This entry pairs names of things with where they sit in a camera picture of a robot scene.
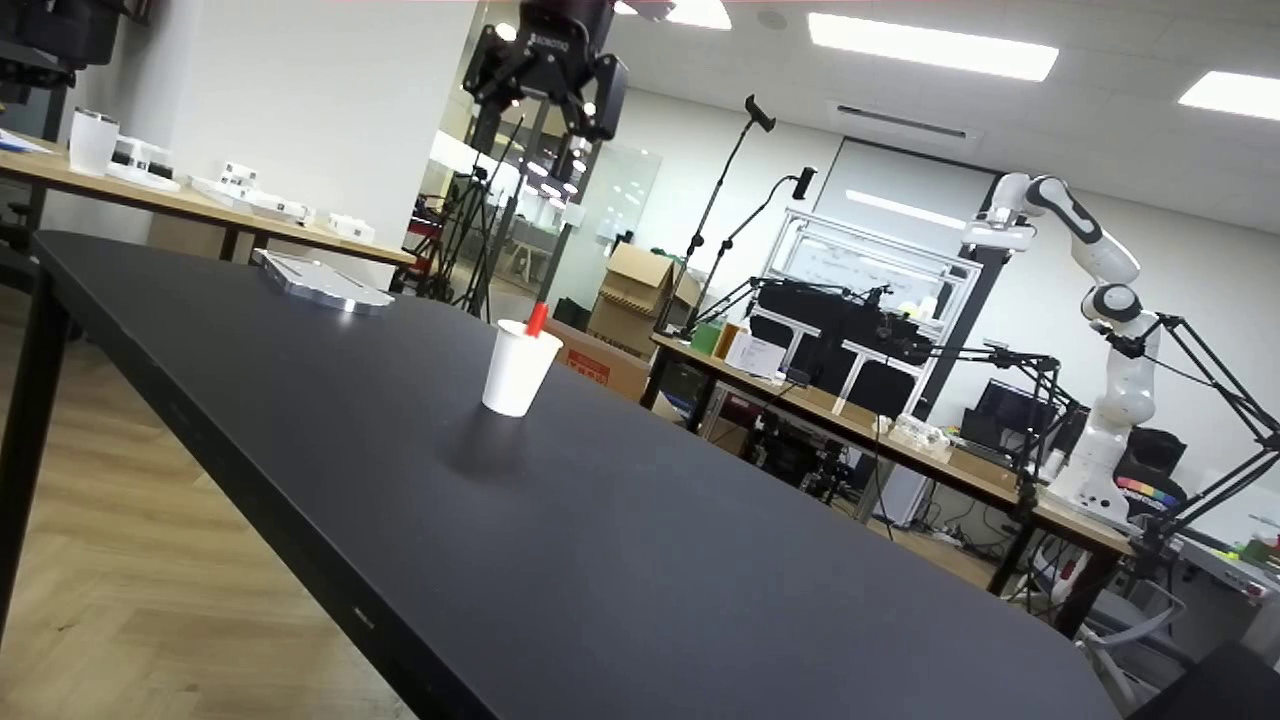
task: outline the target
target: ceiling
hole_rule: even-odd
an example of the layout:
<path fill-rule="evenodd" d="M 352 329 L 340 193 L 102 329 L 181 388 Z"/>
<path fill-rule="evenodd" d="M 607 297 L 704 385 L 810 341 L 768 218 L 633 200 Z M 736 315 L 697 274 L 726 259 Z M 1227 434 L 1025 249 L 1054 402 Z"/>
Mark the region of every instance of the ceiling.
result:
<path fill-rule="evenodd" d="M 1280 78 L 1280 0 L 724 4 L 732 31 L 618 18 L 607 50 L 626 63 L 632 87 L 735 110 L 754 92 L 781 120 L 831 132 L 842 132 L 832 100 L 975 129 L 982 140 L 968 151 L 890 142 L 1280 233 L 1280 123 L 1178 105 L 1208 69 Z M 771 29 L 762 12 L 786 27 Z M 814 46 L 810 12 L 1061 54 L 1042 83 L 872 58 Z"/>

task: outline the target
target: robotic arm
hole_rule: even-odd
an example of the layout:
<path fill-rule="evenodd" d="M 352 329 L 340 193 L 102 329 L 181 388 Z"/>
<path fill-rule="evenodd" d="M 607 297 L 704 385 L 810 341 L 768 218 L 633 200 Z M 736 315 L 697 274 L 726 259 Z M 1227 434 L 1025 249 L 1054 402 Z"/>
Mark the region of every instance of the robotic arm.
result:
<path fill-rule="evenodd" d="M 1080 311 L 1112 345 L 1107 386 L 1094 402 L 1070 464 L 1050 491 L 1080 511 L 1124 524 L 1129 503 L 1115 484 L 1115 468 L 1134 425 L 1156 414 L 1155 363 L 1160 351 L 1160 318 L 1144 310 L 1129 283 L 1138 279 L 1138 260 L 1052 176 L 1032 179 L 1011 173 L 1000 179 L 992 206 L 965 228 L 965 242 L 1023 251 L 1036 229 L 1028 217 L 1052 213 L 1071 232 L 1071 259 L 1093 278 Z"/>
<path fill-rule="evenodd" d="M 493 149 L 502 113 L 525 97 L 544 97 L 558 106 L 570 136 L 588 142 L 613 140 L 622 114 L 627 69 L 600 49 L 613 23 L 617 0 L 522 0 L 520 29 L 513 40 L 485 26 L 467 65 L 462 87 L 480 105 L 471 146 Z M 637 3 L 636 12 L 662 19 L 672 3 Z M 595 81 L 595 97 L 582 88 Z"/>

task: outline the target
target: whiteboard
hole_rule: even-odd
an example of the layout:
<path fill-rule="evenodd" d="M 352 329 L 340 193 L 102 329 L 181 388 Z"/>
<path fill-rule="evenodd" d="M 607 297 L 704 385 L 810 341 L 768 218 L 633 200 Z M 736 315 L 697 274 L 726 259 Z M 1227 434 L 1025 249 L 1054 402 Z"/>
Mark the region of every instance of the whiteboard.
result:
<path fill-rule="evenodd" d="M 942 278 L 895 268 L 891 263 L 868 258 L 854 249 L 812 237 L 800 240 L 782 272 L 797 281 L 847 287 L 854 292 L 888 284 L 893 295 L 884 300 L 886 307 L 906 301 L 920 304 L 925 297 L 936 299 L 942 292 L 943 283 Z"/>

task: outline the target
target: metal plate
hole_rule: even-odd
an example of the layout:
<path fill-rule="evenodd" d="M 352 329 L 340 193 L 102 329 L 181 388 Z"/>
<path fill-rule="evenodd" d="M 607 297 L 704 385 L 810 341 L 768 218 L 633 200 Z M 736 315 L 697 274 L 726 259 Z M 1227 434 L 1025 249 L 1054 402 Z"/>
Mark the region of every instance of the metal plate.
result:
<path fill-rule="evenodd" d="M 271 284 L 317 305 L 344 313 L 376 315 L 396 300 L 311 258 L 261 249 L 253 250 L 253 256 Z"/>

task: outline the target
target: air vent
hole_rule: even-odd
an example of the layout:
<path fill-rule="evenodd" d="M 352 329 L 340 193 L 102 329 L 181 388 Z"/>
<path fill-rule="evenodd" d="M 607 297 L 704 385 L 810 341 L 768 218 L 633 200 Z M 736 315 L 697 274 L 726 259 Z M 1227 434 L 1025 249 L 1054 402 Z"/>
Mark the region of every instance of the air vent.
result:
<path fill-rule="evenodd" d="M 827 115 L 836 132 L 908 150 L 948 150 L 968 156 L 983 136 L 979 129 L 940 126 L 837 100 L 827 101 Z"/>

